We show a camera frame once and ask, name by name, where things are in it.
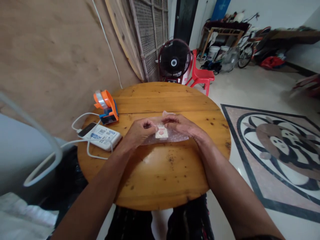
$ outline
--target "black pants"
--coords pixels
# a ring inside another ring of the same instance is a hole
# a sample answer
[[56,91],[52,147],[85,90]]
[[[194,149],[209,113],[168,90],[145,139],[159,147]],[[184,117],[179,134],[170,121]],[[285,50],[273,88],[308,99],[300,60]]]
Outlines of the black pants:
[[[206,197],[206,194],[202,195],[173,209],[168,221],[167,240],[214,240]],[[150,211],[136,211],[117,206],[105,239],[154,239],[151,222]]]

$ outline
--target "blue panel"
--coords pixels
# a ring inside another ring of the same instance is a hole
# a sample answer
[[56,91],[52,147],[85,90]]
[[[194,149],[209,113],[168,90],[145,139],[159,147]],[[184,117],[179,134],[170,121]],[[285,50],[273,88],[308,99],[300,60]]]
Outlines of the blue panel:
[[216,21],[224,18],[231,0],[217,0],[210,21]]

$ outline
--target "white wall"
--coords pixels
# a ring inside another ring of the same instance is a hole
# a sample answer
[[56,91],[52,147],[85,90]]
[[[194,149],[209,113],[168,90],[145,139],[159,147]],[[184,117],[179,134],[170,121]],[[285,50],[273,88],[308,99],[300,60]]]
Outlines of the white wall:
[[[320,7],[304,23],[305,26],[320,30]],[[320,73],[320,41],[313,44],[300,44],[287,52],[287,61]]]
[[303,25],[319,6],[319,0],[231,0],[227,13],[245,10],[245,18],[250,18],[259,12],[258,21],[255,18],[250,21],[258,28],[296,28]]
[[204,23],[208,18],[211,18],[214,6],[216,5],[216,0],[199,0],[196,15],[194,17],[193,28],[191,32],[189,47],[191,51],[196,49],[200,45],[201,41],[201,31]]
[[173,38],[176,18],[177,0],[168,0],[168,31],[169,39]]
[[[33,127],[3,114],[0,114],[0,123],[0,195],[15,192],[26,201],[33,200],[53,174],[29,188],[22,184],[52,153],[51,146]],[[62,139],[57,141],[61,145],[65,143]]]

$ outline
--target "red plastic chair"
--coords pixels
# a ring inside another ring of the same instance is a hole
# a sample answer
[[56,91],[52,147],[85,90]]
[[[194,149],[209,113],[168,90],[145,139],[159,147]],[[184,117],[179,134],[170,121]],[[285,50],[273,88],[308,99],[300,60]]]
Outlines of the red plastic chair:
[[207,90],[206,95],[209,94],[210,81],[214,81],[213,71],[205,70],[205,69],[197,69],[196,67],[197,61],[197,50],[193,50],[193,68],[192,68],[192,77],[187,82],[186,85],[190,83],[193,79],[194,83],[190,87],[194,87],[194,85],[198,83],[204,83],[204,90]]

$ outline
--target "bubble wrap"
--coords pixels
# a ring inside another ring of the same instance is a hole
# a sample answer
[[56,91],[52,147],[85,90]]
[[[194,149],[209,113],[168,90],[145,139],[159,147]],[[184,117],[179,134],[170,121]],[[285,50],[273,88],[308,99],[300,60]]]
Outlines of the bubble wrap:
[[[174,113],[168,113],[166,111],[163,111],[162,116],[159,117],[152,117],[149,118],[155,125],[162,127],[163,126],[163,122],[161,121],[161,119],[169,114],[174,114]],[[167,133],[168,133],[168,138],[156,138],[156,134],[152,134],[151,136],[149,136],[142,145],[149,145],[149,144],[155,144],[155,143],[164,143],[164,142],[181,142],[181,141],[185,141],[188,140],[189,137],[186,135],[183,135],[181,133],[178,133],[175,130],[172,129],[166,129]]]

